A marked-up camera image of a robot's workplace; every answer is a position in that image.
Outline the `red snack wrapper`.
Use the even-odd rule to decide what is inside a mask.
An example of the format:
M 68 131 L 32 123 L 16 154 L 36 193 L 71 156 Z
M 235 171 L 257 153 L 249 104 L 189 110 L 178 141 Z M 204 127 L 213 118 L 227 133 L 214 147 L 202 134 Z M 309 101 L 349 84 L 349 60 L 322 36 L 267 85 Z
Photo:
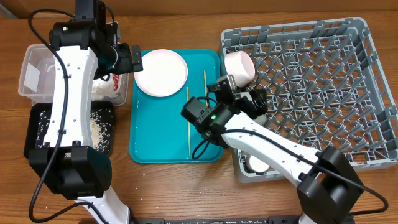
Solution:
M 119 88 L 119 75 L 113 74 L 114 91 Z

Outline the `pale green shallow bowl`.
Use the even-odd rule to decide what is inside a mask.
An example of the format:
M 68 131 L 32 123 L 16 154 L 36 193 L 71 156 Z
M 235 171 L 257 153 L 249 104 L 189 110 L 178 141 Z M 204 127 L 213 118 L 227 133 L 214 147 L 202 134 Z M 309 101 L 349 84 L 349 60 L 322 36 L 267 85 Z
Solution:
M 254 120 L 257 124 L 264 125 L 267 121 L 267 115 L 262 114 Z

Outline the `white napkin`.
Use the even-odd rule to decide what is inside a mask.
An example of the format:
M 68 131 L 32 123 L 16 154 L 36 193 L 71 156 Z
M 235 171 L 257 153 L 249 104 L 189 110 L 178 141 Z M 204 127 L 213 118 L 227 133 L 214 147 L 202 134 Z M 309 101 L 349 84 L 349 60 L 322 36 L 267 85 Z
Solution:
M 96 79 L 92 84 L 91 100 L 102 100 L 105 96 L 114 93 L 114 80 L 110 78 L 108 81 Z

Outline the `white bowl with rice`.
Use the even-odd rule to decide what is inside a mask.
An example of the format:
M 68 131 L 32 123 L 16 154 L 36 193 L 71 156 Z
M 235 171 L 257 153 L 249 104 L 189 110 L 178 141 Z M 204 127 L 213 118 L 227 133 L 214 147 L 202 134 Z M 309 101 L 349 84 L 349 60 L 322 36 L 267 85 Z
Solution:
M 224 66 L 226 73 L 234 77 L 238 87 L 247 85 L 256 73 L 251 57 L 244 51 L 226 54 Z

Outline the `large white plate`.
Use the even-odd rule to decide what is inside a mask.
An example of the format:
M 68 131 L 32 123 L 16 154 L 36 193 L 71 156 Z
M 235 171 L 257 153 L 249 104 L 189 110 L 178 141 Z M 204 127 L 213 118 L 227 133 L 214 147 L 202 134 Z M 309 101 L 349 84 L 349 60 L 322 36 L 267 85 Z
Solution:
M 166 97 L 178 92 L 188 78 L 188 66 L 173 50 L 158 49 L 142 57 L 143 70 L 134 74 L 136 85 L 147 95 Z

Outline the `wooden chopstick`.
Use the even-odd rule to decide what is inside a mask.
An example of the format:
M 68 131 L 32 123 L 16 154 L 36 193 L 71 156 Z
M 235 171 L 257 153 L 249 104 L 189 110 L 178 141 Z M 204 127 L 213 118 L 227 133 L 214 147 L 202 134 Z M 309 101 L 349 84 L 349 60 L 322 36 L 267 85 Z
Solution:
M 189 87 L 186 87 L 186 103 L 189 101 L 190 96 L 189 96 Z M 190 123 L 187 121 L 187 134 L 188 134 L 188 155 L 191 156 L 192 150 L 191 150 L 191 134 L 190 134 Z
M 204 88 L 205 88 L 205 96 L 208 96 L 206 70 L 203 71 L 203 81 L 204 81 Z

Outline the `small white cup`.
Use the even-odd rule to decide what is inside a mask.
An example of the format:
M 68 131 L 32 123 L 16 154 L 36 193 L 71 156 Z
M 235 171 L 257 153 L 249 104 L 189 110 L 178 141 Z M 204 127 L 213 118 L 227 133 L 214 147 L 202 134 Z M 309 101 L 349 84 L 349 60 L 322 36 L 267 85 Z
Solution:
M 246 165 L 248 166 L 249 170 L 255 173 L 264 173 L 267 172 L 270 168 L 270 165 L 266 164 L 265 162 L 261 161 L 253 155 L 248 155 Z

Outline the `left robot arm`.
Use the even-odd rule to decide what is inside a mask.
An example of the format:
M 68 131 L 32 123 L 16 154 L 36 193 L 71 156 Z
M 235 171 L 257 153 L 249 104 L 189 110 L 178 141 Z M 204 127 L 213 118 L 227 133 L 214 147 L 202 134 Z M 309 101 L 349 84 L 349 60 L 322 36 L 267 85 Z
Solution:
M 135 223 L 111 186 L 109 157 L 91 140 L 94 80 L 143 69 L 139 46 L 120 43 L 117 23 L 106 22 L 110 11 L 102 1 L 77 1 L 69 20 L 50 31 L 44 44 L 55 57 L 52 113 L 43 146 L 28 159 L 39 186 L 85 207 L 98 223 Z

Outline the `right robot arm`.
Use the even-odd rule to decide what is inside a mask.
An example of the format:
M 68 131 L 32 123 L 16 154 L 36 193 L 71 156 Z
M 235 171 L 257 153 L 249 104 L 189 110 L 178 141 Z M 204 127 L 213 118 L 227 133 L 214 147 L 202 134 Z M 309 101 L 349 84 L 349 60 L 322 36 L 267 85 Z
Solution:
M 205 143 L 240 149 L 279 171 L 296 188 L 303 211 L 299 223 L 343 223 L 351 216 L 364 185 L 341 151 L 303 146 L 255 122 L 267 111 L 256 90 L 241 93 L 223 84 L 209 88 L 216 106 L 191 97 L 181 112 Z

